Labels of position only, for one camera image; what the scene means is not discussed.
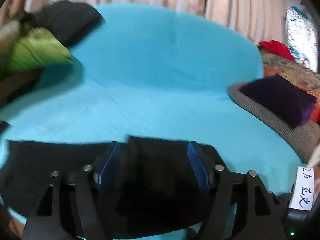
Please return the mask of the black knit pants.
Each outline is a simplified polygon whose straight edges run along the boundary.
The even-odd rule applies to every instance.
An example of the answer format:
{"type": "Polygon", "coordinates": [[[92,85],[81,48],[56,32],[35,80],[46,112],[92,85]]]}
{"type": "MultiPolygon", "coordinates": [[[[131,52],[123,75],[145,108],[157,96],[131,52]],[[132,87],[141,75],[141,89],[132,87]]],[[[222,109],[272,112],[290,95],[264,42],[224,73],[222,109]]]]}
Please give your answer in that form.
{"type": "MultiPolygon", "coordinates": [[[[186,229],[204,220],[208,194],[202,192],[187,157],[188,141],[129,137],[120,145],[111,169],[111,184],[91,191],[100,221],[112,239],[135,239],[186,229]]],[[[47,144],[10,141],[9,157],[1,168],[1,196],[10,208],[29,218],[40,203],[39,215],[51,215],[48,186],[62,179],[61,223],[70,234],[84,237],[71,185],[76,172],[97,165],[111,142],[47,144]]],[[[223,160],[213,146],[198,144],[217,164],[223,160]]]]}

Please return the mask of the white handwritten label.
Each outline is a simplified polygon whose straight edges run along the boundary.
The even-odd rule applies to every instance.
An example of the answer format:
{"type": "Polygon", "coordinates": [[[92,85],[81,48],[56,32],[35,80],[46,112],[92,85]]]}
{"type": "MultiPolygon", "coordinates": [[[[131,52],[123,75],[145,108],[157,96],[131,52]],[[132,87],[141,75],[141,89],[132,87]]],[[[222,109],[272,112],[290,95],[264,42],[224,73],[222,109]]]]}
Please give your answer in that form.
{"type": "Polygon", "coordinates": [[[290,209],[310,211],[313,206],[314,171],[309,167],[297,167],[296,181],[289,202],[290,209]]]}

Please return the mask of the grey woven cushion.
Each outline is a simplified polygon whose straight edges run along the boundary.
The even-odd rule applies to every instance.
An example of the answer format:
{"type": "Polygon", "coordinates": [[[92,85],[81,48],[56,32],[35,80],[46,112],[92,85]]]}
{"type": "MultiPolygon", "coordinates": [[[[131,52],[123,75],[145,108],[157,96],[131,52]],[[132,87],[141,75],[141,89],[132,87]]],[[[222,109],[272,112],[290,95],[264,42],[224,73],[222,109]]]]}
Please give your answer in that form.
{"type": "Polygon", "coordinates": [[[296,152],[300,160],[307,164],[314,149],[319,144],[319,124],[308,121],[302,126],[291,128],[287,123],[270,110],[256,103],[240,92],[245,83],[237,83],[228,87],[230,98],[241,108],[258,118],[269,128],[280,135],[296,152]]]}

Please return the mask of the dark purple velvet pillow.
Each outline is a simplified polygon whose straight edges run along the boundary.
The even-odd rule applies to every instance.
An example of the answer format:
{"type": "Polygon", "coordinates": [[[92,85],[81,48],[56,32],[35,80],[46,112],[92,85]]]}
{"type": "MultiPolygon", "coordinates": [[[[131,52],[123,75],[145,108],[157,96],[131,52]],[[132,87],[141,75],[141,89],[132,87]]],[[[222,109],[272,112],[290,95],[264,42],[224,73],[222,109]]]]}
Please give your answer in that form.
{"type": "Polygon", "coordinates": [[[257,79],[240,92],[262,105],[290,127],[306,124],[316,106],[315,96],[293,85],[280,75],[257,79]]]}

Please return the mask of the patterned orange quilt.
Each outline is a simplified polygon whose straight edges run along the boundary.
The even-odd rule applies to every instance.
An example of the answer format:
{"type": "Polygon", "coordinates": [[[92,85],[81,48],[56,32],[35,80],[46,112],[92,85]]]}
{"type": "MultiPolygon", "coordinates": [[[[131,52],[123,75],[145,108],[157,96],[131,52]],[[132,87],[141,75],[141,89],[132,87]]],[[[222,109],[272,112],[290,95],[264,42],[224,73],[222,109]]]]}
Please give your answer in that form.
{"type": "Polygon", "coordinates": [[[260,55],[264,65],[264,77],[278,74],[317,99],[310,119],[319,122],[319,73],[266,49],[260,49],[260,55]]]}

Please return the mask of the red cloth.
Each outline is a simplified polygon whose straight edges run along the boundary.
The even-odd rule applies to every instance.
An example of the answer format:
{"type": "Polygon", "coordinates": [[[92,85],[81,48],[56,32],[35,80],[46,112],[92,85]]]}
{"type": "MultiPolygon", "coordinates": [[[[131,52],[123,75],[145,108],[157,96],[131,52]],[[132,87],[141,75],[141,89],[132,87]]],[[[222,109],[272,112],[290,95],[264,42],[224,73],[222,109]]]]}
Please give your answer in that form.
{"type": "Polygon", "coordinates": [[[296,62],[288,47],[279,41],[260,41],[258,48],[263,53],[277,55],[292,62],[296,62]]]}

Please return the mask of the green olive puffer jacket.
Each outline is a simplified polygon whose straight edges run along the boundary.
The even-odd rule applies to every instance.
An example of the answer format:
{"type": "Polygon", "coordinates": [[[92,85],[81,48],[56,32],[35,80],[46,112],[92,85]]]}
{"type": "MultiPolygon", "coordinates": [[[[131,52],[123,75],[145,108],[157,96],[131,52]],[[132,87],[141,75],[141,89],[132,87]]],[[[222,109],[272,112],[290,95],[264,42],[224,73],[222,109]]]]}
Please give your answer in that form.
{"type": "Polygon", "coordinates": [[[1,79],[10,74],[72,62],[70,51],[31,14],[1,25],[1,79]]]}

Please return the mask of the turquoise fleece bed blanket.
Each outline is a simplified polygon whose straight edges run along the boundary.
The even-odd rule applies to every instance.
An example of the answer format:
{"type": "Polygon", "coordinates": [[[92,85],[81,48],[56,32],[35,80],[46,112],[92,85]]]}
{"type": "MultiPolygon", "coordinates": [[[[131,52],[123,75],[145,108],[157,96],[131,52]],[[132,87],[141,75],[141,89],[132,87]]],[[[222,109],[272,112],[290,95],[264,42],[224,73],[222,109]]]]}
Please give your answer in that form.
{"type": "Polygon", "coordinates": [[[299,160],[228,94],[229,86],[262,77],[257,47],[183,12],[135,4],[97,10],[105,22],[71,49],[72,64],[45,69],[35,90],[1,110],[11,125],[1,136],[1,168],[10,141],[194,141],[213,146],[231,172],[257,172],[281,200],[299,160]]]}

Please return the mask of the silver foil bag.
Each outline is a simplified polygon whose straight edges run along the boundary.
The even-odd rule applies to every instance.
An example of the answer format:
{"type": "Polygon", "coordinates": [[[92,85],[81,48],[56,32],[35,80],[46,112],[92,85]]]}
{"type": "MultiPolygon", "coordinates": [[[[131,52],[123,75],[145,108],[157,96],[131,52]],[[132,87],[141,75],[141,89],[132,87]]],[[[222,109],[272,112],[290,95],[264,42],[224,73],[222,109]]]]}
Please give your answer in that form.
{"type": "Polygon", "coordinates": [[[311,18],[292,6],[286,11],[287,47],[297,63],[317,72],[318,33],[311,18]]]}

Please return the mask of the black jacket on bed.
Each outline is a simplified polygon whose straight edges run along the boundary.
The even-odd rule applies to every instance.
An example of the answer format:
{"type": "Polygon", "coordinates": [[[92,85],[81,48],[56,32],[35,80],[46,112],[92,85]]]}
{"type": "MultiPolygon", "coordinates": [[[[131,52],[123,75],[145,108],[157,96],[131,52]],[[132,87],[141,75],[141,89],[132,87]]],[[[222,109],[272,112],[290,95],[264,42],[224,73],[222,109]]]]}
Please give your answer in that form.
{"type": "Polygon", "coordinates": [[[105,22],[91,5],[61,0],[35,13],[24,13],[21,19],[33,28],[47,29],[66,48],[78,44],[105,22]]]}

